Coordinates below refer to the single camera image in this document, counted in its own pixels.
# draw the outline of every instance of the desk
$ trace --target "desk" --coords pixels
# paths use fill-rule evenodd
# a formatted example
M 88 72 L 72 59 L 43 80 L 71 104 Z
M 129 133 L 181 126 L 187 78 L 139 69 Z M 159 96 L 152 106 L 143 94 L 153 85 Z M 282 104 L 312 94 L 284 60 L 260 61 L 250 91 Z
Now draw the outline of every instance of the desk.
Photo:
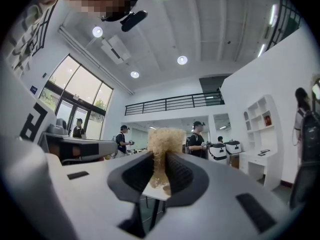
M 279 167 L 279 154 L 276 151 L 269 151 L 264 156 L 259 156 L 261 150 L 249 150 L 239 154 L 239 169 L 254 180 L 259 180 L 265 173 L 263 186 L 273 190 L 280 185 L 281 171 Z
M 155 199 L 152 217 L 151 217 L 150 231 L 153 229 L 153 227 L 156 224 L 160 201 L 163 202 L 162 203 L 162 212 L 165 212 L 166 201 L 168 198 L 170 198 L 170 196 L 167 195 L 165 193 L 165 191 L 163 190 L 163 187 L 164 186 L 158 186 L 156 188 L 153 188 L 149 182 L 148 185 L 146 185 L 144 191 L 142 192 L 142 195 Z

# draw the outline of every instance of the woman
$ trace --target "woman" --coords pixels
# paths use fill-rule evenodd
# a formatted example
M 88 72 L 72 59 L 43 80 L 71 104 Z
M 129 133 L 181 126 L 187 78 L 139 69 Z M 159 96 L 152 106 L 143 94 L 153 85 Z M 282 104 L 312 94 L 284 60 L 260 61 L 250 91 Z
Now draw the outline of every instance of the woman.
M 305 91 L 305 89 L 303 88 L 298 88 L 295 91 L 295 98 L 297 101 L 297 112 L 295 114 L 295 123 L 294 123 L 294 129 L 296 132 L 296 137 L 298 139 L 298 157 L 301 159 L 301 145 L 300 145 L 300 141 L 301 141 L 301 123 L 302 120 L 305 116 L 305 114 L 307 113 L 307 111 L 310 111 L 310 99 L 308 97 L 307 92 Z

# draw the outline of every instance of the person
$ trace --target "person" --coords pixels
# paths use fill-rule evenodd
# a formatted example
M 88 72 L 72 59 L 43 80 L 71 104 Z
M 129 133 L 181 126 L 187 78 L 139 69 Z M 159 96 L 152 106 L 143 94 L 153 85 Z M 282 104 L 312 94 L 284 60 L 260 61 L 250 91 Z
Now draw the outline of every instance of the person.
M 301 141 L 301 124 L 305 114 L 311 110 L 310 107 L 310 99 L 308 97 L 307 92 L 303 88 L 298 88 L 295 91 L 295 98 L 297 101 L 297 111 L 295 113 L 295 121 L 294 121 L 294 129 L 297 137 L 297 145 L 298 145 L 298 157 L 301 159 L 301 149 L 300 149 L 300 141 Z
M 195 121 L 193 123 L 193 134 L 189 140 L 189 150 L 191 155 L 202 158 L 205 155 L 207 146 L 202 146 L 202 143 L 205 142 L 204 138 L 201 136 L 201 132 L 204 130 L 204 126 L 201 122 Z
M 76 127 L 74 127 L 74 129 L 73 129 L 72 137 L 81 138 L 81 139 L 86 139 L 87 138 L 85 129 L 82 128 L 82 122 L 83 121 L 82 121 L 81 118 L 78 118 L 76 120 Z
M 128 133 L 128 127 L 126 125 L 122 125 L 120 128 L 120 132 L 115 138 L 116 143 L 118 144 L 118 152 L 116 157 L 124 157 L 127 154 L 127 147 L 128 145 L 135 144 L 133 141 L 126 142 L 125 134 Z
M 71 5 L 81 12 L 108 18 L 121 18 L 124 12 L 136 4 L 137 0 L 68 0 Z M 20 77 L 33 55 L 37 46 L 37 31 L 46 12 L 54 6 L 57 0 L 33 0 L 26 10 L 17 19 L 8 33 L 3 46 L 2 55 L 8 66 L 17 77 Z

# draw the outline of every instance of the floor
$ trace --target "floor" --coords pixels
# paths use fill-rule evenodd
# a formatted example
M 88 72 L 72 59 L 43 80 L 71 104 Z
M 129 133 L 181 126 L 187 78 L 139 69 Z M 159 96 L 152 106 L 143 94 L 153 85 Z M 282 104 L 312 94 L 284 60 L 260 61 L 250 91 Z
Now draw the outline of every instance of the floor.
M 291 188 L 280 185 L 277 188 L 275 188 L 272 192 L 279 199 L 281 199 L 286 205 L 288 205 L 289 199 L 290 199 L 290 194 L 291 194 Z M 161 212 L 162 204 L 163 203 L 160 201 L 158 215 L 156 216 L 156 221 L 155 221 L 156 224 L 159 220 L 161 220 L 162 216 L 164 215 Z M 141 218 L 143 221 L 144 232 L 146 232 L 146 234 L 149 232 L 149 229 L 150 229 L 151 216 L 152 216 L 154 205 L 155 205 L 155 199 L 153 199 L 153 198 L 148 198 L 148 207 L 147 207 L 146 200 L 140 201 Z

